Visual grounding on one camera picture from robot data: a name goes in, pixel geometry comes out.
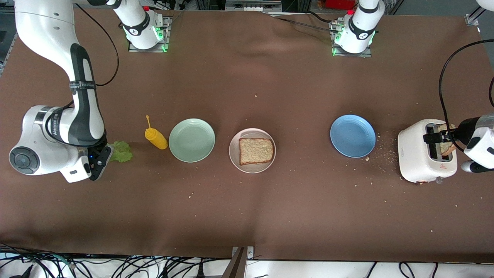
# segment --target toast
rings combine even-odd
[[[265,138],[240,138],[240,165],[264,164],[273,159],[273,143]]]
[[[450,124],[450,129],[454,129],[454,124]],[[443,124],[437,128],[438,131],[443,131],[446,130],[446,124]],[[442,156],[448,156],[450,153],[456,149],[454,144],[452,142],[445,142],[445,143],[440,143],[439,146],[441,147],[441,155]]]

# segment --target blue plate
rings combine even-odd
[[[336,150],[352,158],[370,154],[375,146],[375,132],[371,124],[356,115],[344,115],[336,119],[329,137]]]

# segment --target mustard bottle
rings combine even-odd
[[[161,132],[151,128],[148,115],[146,115],[146,119],[148,119],[149,128],[146,129],[144,136],[146,137],[147,140],[149,140],[149,142],[151,142],[158,149],[166,149],[168,147],[168,141],[166,141],[165,137],[163,136],[163,134],[161,134]]]

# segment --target brown table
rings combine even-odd
[[[71,98],[62,69],[17,41],[0,79],[0,242],[78,253],[227,257],[231,246],[254,245],[262,259],[494,262],[494,173],[459,170],[442,185],[415,185],[400,178],[396,154],[400,130],[443,118],[443,63],[479,39],[461,17],[385,16],[372,58],[362,59],[333,57],[324,32],[257,12],[184,12],[168,53],[128,53],[115,14],[89,12],[121,59],[115,80],[98,89],[108,139],[129,142],[134,158],[76,184],[12,169],[6,154],[24,113]],[[107,80],[112,46],[77,10],[76,22],[96,80]],[[451,62],[452,122],[492,110],[492,74],[482,46]],[[379,135],[369,161],[329,142],[331,123],[347,113]],[[146,114],[166,136],[181,120],[208,121],[213,152],[187,164],[154,148],[144,139]],[[277,145],[274,164],[257,175],[228,156],[232,136],[249,127]]]

